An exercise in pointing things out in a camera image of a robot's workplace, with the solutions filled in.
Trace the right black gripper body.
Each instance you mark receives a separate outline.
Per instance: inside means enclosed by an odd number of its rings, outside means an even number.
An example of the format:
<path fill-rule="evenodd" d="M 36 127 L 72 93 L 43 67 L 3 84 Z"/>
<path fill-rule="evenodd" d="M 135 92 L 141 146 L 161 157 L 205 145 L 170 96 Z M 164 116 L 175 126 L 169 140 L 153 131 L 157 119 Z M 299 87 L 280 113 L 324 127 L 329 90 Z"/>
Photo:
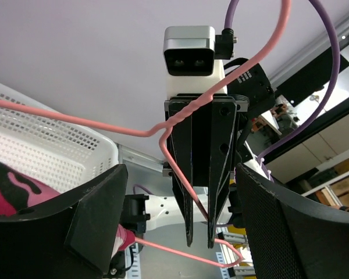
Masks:
<path fill-rule="evenodd" d="M 169 111 L 170 104 L 173 103 L 184 103 L 186 106 L 192 101 L 195 102 L 197 108 L 207 105 L 211 102 L 232 102 L 237 106 L 237 112 L 248 112 L 248 98 L 243 95 L 228 95 L 228 94 L 213 94 L 209 96 L 207 94 L 178 94 L 173 97 L 169 97 L 164 103 L 164 109 L 166 112 Z"/>

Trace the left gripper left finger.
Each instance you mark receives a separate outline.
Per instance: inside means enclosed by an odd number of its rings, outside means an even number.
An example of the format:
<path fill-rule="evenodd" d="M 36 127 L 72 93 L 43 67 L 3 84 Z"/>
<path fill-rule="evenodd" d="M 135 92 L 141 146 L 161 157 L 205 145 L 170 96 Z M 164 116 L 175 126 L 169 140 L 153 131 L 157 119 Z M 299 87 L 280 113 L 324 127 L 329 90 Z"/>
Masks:
<path fill-rule="evenodd" d="M 118 164 L 10 217 L 0 216 L 0 278 L 102 278 L 109 274 L 127 186 Z"/>

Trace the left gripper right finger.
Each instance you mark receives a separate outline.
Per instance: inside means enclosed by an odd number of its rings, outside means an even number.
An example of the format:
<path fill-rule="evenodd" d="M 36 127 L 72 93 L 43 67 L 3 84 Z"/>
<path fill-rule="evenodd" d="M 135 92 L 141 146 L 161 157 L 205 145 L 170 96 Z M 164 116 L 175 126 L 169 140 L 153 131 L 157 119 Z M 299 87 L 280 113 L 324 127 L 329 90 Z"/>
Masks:
<path fill-rule="evenodd" d="M 236 168 L 257 278 L 349 278 L 349 212 Z"/>

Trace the pink wire hanger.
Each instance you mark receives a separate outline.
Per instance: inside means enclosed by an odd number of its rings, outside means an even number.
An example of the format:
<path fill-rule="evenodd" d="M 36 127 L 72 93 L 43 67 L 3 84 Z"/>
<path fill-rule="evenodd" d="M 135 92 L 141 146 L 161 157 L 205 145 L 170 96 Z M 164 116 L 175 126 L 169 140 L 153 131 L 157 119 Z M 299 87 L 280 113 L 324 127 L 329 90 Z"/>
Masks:
<path fill-rule="evenodd" d="M 290 15 L 290 9 L 291 9 L 291 1 L 289 1 L 289 0 L 282 1 L 280 15 L 279 15 L 279 19 L 278 19 L 276 28 L 275 28 L 273 34 L 271 35 L 269 41 L 265 44 L 265 46 L 255 56 L 253 56 L 249 61 L 247 61 L 242 66 L 238 67 L 236 70 L 234 70 L 232 73 L 230 73 L 227 77 L 220 80 L 218 83 L 216 83 L 213 87 L 211 87 L 209 90 L 207 90 L 203 94 L 207 94 L 209 96 L 212 96 L 218 90 L 227 86 L 229 83 L 231 83 L 237 77 L 242 75 L 244 72 L 246 72 L 247 70 L 249 70 L 250 68 L 255 66 L 263 58 L 265 58 L 272 51 L 272 49 L 275 47 L 275 45 L 279 42 L 280 37 L 282 36 L 282 34 L 286 28 L 287 21 L 289 19 L 289 15 Z M 87 119 L 82 119 L 82 118 L 78 118 L 78 117 L 74 117 L 74 116 L 64 115 L 64 114 L 52 112 L 49 110 L 24 106 L 21 104 L 16 104 L 16 103 L 4 101 L 4 100 L 0 100 L 0 107 L 5 108 L 5 109 L 9 109 L 9 110 L 28 113 L 31 115 L 46 117 L 49 119 L 60 120 L 60 121 L 68 122 L 68 123 L 78 124 L 78 125 L 86 126 L 86 127 L 90 127 L 90 128 L 97 128 L 100 130 L 110 131 L 113 133 L 130 135 L 130 136 L 134 136 L 134 137 L 143 137 L 143 138 L 151 137 L 154 134 L 156 134 L 159 130 L 165 129 L 166 131 L 162 134 L 162 136 L 159 139 L 160 150 L 163 153 L 163 155 L 165 156 L 165 158 L 167 158 L 174 173 L 177 174 L 181 183 L 183 184 L 183 186 L 185 187 L 187 192 L 190 194 L 191 199 L 193 200 L 193 203 L 195 203 L 197 205 L 200 212 L 204 216 L 205 220 L 208 221 L 207 211 L 205 210 L 205 208 L 204 208 L 203 204 L 201 203 L 201 201 L 199 200 L 197 194 L 195 193 L 195 191 L 191 187 L 188 179 L 186 179 L 183 172 L 180 170 L 180 167 L 177 165 L 175 160 L 172 158 L 172 156 L 170 155 L 170 153 L 166 147 L 166 140 L 171 135 L 173 127 L 175 127 L 177 124 L 182 122 L 187 117 L 191 116 L 192 113 L 194 113 L 197 109 L 199 109 L 199 108 L 197 108 L 197 105 L 195 104 L 194 101 L 192 101 L 189 105 L 184 107 L 181 111 L 177 112 L 174 116 L 168 118 L 167 121 L 158 123 L 157 125 L 153 126 L 153 128 L 151 128 L 148 131 L 132 130 L 132 129 L 114 126 L 114 125 L 101 123 L 101 122 L 97 122 L 97 121 L 93 121 L 93 120 L 87 120 Z"/>

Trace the pink camouflage trousers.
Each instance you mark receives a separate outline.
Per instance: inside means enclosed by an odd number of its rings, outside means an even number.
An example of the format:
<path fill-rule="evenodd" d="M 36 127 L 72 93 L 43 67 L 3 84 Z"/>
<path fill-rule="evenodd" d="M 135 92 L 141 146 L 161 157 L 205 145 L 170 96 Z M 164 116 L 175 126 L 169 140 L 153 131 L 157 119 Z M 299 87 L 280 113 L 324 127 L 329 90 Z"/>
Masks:
<path fill-rule="evenodd" d="M 16 215 L 59 195 L 54 188 L 0 162 L 0 216 Z"/>

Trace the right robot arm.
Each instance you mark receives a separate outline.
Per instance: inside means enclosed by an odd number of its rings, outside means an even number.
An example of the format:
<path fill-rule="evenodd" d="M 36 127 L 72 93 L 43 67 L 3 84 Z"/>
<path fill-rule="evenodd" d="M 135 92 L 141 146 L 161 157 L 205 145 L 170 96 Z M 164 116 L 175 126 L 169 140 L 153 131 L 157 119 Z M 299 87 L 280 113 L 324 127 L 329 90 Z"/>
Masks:
<path fill-rule="evenodd" d="M 170 197 L 128 195 L 121 224 L 136 235 L 168 224 L 183 223 L 187 243 L 193 241 L 193 224 L 205 221 L 208 245 L 213 247 L 218 221 L 242 221 L 237 190 L 229 184 L 235 167 L 250 168 L 268 176 L 262 159 L 247 148 L 252 122 L 275 104 L 270 81 L 261 65 L 255 65 L 227 86 L 227 93 L 215 94 L 210 103 L 176 124 L 166 141 L 167 149 L 192 188 L 206 188 L 199 196 L 206 211 L 201 212 L 169 163 L 163 173 L 172 180 Z"/>

